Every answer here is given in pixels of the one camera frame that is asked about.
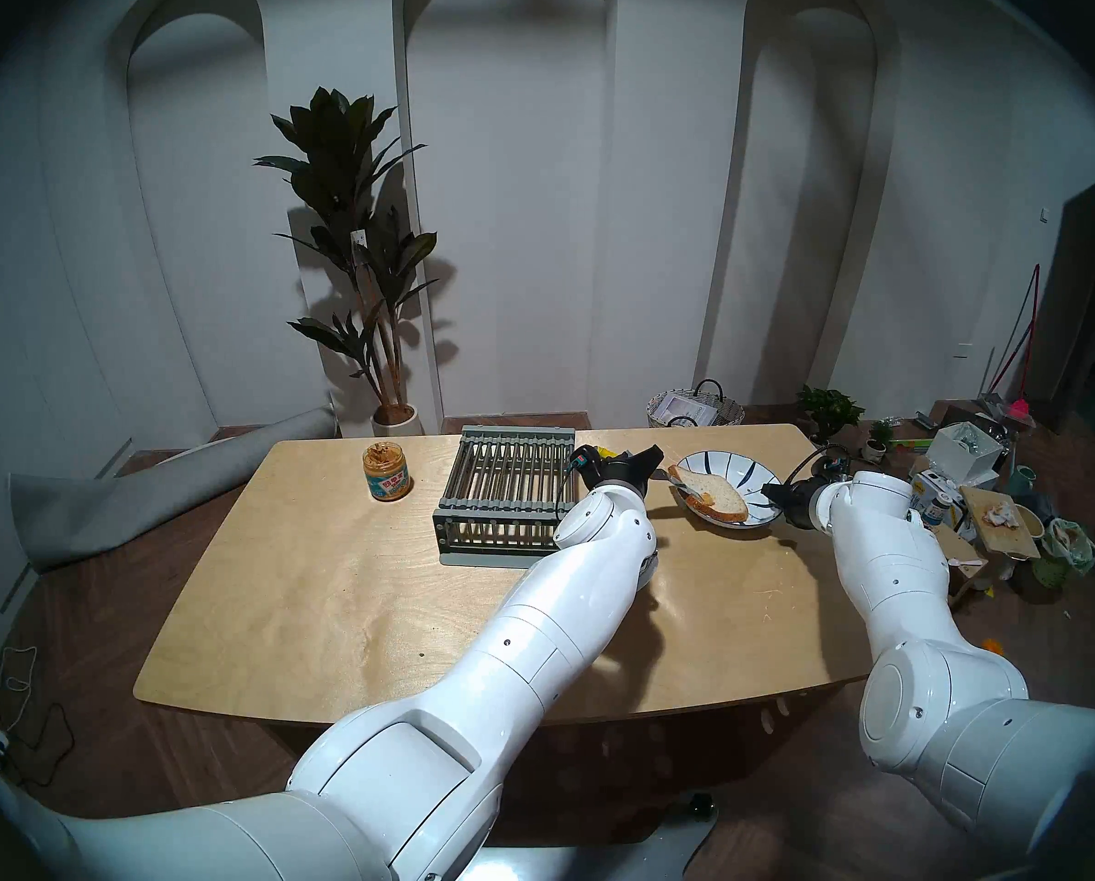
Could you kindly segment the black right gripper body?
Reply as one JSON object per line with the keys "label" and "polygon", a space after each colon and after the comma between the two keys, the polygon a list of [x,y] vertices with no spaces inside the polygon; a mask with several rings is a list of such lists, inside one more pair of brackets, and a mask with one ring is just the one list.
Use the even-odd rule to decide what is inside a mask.
{"label": "black right gripper body", "polygon": [[820,492],[828,486],[827,480],[796,480],[782,483],[787,485],[788,508],[784,515],[786,523],[802,530],[825,531],[816,515],[816,502]]}

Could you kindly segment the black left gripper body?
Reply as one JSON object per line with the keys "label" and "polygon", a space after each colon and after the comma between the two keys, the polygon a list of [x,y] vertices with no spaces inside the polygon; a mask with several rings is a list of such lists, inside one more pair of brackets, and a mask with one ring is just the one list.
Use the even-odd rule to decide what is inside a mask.
{"label": "black left gripper body", "polygon": [[569,468],[578,474],[586,491],[591,492],[602,485],[620,485],[635,492],[642,501],[648,495],[648,451],[606,455],[600,447],[576,447],[570,453]]}

